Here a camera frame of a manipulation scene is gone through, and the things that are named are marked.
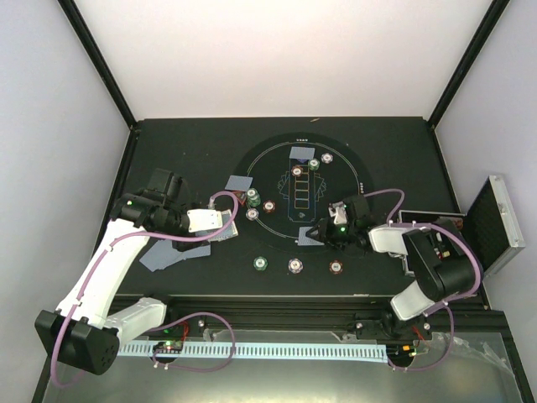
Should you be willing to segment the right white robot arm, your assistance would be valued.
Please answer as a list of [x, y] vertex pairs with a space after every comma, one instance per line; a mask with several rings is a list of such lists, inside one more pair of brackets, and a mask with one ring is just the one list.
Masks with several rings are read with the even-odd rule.
[[[368, 199], [386, 193], [398, 193], [399, 200], [386, 223], [377, 225]], [[306, 238], [334, 249], [354, 245], [406, 260], [414, 280], [391, 298], [380, 319], [383, 332], [391, 338], [403, 337], [416, 318], [473, 295], [482, 283], [482, 266], [455, 223], [448, 218], [394, 222], [392, 217], [403, 201], [400, 189], [349, 196], [331, 203], [328, 216], [305, 232]]]

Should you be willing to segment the card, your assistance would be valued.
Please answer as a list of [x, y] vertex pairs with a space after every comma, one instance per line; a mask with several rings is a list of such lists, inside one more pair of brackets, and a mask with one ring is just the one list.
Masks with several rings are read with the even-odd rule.
[[299, 236], [295, 243], [300, 247], [309, 246], [323, 246], [324, 244], [318, 240], [310, 238], [307, 233], [311, 230], [311, 227], [300, 227]]
[[312, 160], [315, 158], [315, 148], [312, 147], [297, 147], [294, 146], [289, 152], [290, 160], [307, 159]]
[[230, 175], [225, 189], [227, 191], [248, 191], [252, 187], [253, 178], [249, 176]]

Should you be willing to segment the green chip stack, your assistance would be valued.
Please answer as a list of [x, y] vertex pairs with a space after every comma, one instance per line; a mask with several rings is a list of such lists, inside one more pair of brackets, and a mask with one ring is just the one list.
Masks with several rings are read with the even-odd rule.
[[268, 261], [263, 256], [259, 256], [253, 260], [253, 267], [256, 271], [265, 271], [268, 268]]

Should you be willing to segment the green chips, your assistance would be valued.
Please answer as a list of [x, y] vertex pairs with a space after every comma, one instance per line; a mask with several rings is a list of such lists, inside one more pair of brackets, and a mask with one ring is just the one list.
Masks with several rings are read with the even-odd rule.
[[247, 204], [250, 208], [255, 208], [261, 204], [261, 197], [255, 188], [246, 191]]
[[308, 161], [308, 168], [311, 171], [317, 171], [320, 168], [321, 162], [318, 159]]

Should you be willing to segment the orange chips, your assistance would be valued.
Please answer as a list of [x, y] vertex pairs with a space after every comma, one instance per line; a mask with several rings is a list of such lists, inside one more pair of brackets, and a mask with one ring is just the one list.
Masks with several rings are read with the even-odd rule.
[[274, 201], [265, 201], [263, 203], [263, 210], [266, 212], [266, 213], [273, 213], [275, 212], [275, 208], [276, 208], [276, 205], [275, 205], [275, 202]]
[[295, 177], [298, 177], [303, 174], [303, 170], [301, 167], [296, 166], [291, 170], [291, 174]]

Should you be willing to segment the blue chips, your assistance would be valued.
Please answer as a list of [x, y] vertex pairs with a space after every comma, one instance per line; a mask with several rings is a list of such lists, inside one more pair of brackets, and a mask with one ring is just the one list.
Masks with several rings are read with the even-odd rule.
[[249, 208], [247, 209], [246, 211], [246, 214], [245, 214], [245, 217], [247, 218], [247, 220], [249, 221], [256, 221], [258, 220], [258, 217], [259, 217], [259, 211], [257, 208]]
[[333, 160], [334, 160], [334, 157], [330, 153], [324, 153], [321, 156], [321, 162], [324, 163], [324, 164], [331, 164], [333, 162]]

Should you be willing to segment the blue playing card deck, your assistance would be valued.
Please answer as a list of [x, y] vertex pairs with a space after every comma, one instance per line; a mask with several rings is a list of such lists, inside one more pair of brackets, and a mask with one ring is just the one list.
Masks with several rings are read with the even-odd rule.
[[[226, 211], [223, 211], [221, 212], [221, 215], [222, 215], [222, 225], [225, 225], [227, 224], [229, 221], [230, 221], [230, 217], [232, 215], [232, 211], [230, 209], [226, 210]], [[234, 225], [235, 227], [236, 226], [236, 223], [235, 222], [232, 222], [228, 227], [231, 227], [232, 225]], [[215, 229], [211, 229], [211, 230], [206, 230], [206, 231], [200, 231], [196, 234], [197, 237], [204, 237], [208, 234], [213, 234], [214, 232], [217, 231], [217, 228]]]

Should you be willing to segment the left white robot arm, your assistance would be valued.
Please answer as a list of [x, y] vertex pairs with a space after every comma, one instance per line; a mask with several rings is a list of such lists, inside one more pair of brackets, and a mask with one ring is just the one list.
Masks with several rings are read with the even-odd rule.
[[104, 374], [120, 347], [145, 332], [174, 333], [180, 314], [155, 298], [144, 297], [112, 315], [114, 296], [139, 252], [152, 238], [180, 247], [196, 247], [233, 223], [223, 220], [215, 201], [207, 207], [179, 202], [183, 180], [157, 169], [146, 188], [126, 193], [114, 205], [100, 245], [73, 289], [54, 311], [43, 310], [34, 326], [51, 358], [50, 374], [59, 363], [91, 374]]

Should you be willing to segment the blue white chip stack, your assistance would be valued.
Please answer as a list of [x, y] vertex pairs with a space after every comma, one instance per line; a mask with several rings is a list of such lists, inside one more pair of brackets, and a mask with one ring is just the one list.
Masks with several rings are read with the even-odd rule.
[[288, 270], [292, 274], [298, 274], [303, 269], [303, 263], [299, 259], [291, 259], [288, 263]]

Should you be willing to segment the orange black chip stack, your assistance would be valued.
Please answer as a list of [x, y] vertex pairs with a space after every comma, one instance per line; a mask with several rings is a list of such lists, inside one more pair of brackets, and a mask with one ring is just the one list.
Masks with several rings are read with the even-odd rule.
[[333, 260], [329, 263], [329, 271], [334, 275], [339, 275], [343, 271], [343, 265], [338, 260]]

